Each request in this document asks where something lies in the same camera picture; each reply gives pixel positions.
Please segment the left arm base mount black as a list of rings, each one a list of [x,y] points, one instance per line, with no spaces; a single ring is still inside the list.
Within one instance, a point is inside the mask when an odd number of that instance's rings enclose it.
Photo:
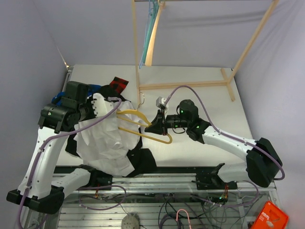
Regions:
[[[111,190],[112,179],[112,175],[104,173],[91,173],[89,182],[79,188],[76,188],[76,190]]]

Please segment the white shirt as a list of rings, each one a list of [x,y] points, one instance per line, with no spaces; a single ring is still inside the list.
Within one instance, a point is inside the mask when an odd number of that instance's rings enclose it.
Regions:
[[[124,114],[122,117],[132,122],[118,118],[116,112],[113,112],[96,125],[78,132],[74,140],[77,142],[76,153],[86,165],[106,174],[126,177],[135,171],[127,154],[136,148],[140,136],[120,128],[139,132],[139,126],[135,123],[140,118],[132,114]]]

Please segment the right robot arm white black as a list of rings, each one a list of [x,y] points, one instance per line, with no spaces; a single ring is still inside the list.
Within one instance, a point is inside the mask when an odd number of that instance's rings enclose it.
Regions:
[[[178,113],[173,115],[166,115],[162,103],[158,106],[157,115],[145,132],[166,135],[168,129],[184,128],[193,141],[215,146],[243,160],[235,165],[222,163],[215,168],[210,183],[216,189],[233,181],[251,181],[257,186],[269,187],[283,165],[268,139],[240,138],[220,129],[215,130],[211,123],[199,117],[198,107],[192,100],[181,101]]]

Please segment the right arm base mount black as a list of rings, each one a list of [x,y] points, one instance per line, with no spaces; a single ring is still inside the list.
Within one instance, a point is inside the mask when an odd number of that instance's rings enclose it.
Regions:
[[[195,179],[191,182],[196,184],[197,190],[220,190],[226,187],[229,190],[237,189],[236,182],[224,182],[218,176],[219,170],[224,165],[225,163],[220,163],[215,167],[196,167]]]

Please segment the yellow plastic hanger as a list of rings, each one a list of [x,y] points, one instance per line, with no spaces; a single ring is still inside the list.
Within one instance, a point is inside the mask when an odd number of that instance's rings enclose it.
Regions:
[[[144,93],[139,92],[139,94],[142,95],[141,96],[142,100],[139,102],[139,104],[137,106],[137,109],[127,109],[127,110],[117,111],[116,112],[117,118],[121,119],[121,120],[124,120],[126,122],[129,122],[129,123],[135,124],[139,127],[150,127],[152,125],[152,123],[150,121],[148,121],[147,117],[142,112],[139,111],[139,108],[145,103]],[[134,116],[138,117],[140,120],[142,120],[143,123],[133,121],[132,119],[129,119],[127,117],[123,117],[123,116],[126,116],[126,115],[134,115]],[[167,144],[167,145],[169,145],[173,142],[173,138],[170,134],[165,134],[165,136],[167,136],[169,138],[168,141],[165,141],[165,140],[158,139],[158,138],[155,138],[155,137],[152,137],[152,136],[149,136],[149,135],[142,134],[140,131],[135,132],[133,130],[126,129],[126,128],[123,128],[123,127],[120,127],[120,126],[118,127],[118,129],[122,130],[122,131],[125,131],[127,133],[130,133],[130,134],[138,135],[140,137],[147,138],[147,139],[150,139],[152,141],[160,142],[160,143]]]

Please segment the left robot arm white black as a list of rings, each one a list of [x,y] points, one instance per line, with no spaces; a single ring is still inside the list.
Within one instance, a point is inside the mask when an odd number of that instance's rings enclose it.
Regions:
[[[66,139],[73,134],[74,126],[90,113],[86,104],[89,90],[87,84],[70,81],[60,97],[61,104],[52,102],[41,110],[29,168],[19,187],[8,192],[8,202],[40,213],[55,214],[71,192],[81,186],[93,189],[97,185],[97,177],[82,168],[60,180],[52,180]]]

